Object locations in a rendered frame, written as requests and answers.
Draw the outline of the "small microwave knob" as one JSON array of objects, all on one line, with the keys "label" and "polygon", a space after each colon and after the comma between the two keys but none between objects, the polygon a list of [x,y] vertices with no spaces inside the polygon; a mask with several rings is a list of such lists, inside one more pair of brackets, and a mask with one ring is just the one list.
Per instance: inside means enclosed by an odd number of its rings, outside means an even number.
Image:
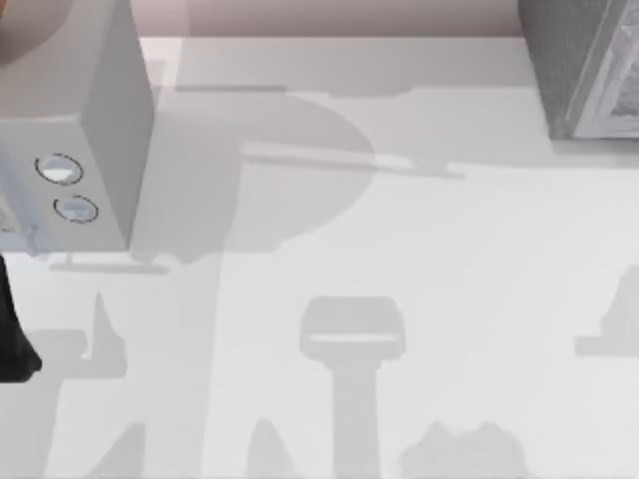
[{"label": "small microwave knob", "polygon": [[53,202],[55,213],[63,220],[74,224],[88,224],[99,215],[97,205],[82,196],[56,199]]}]

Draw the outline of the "large microwave knob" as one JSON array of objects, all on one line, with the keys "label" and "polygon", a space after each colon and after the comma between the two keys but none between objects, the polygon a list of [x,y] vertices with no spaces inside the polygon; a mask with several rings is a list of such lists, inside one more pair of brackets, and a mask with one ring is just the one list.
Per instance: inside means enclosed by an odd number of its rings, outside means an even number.
[{"label": "large microwave knob", "polygon": [[75,159],[64,154],[55,153],[37,158],[34,166],[41,178],[54,185],[74,185],[84,176],[83,167]]}]

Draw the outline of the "pale microwave oven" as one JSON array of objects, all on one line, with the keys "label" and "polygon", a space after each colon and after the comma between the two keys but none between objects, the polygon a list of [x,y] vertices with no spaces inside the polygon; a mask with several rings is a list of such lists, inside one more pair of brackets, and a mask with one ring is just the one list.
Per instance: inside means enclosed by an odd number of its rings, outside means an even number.
[{"label": "pale microwave oven", "polygon": [[[154,123],[154,95],[131,0],[0,0],[0,251],[121,251],[129,246]],[[84,169],[54,185],[37,158]],[[98,217],[60,218],[82,196]]]}]

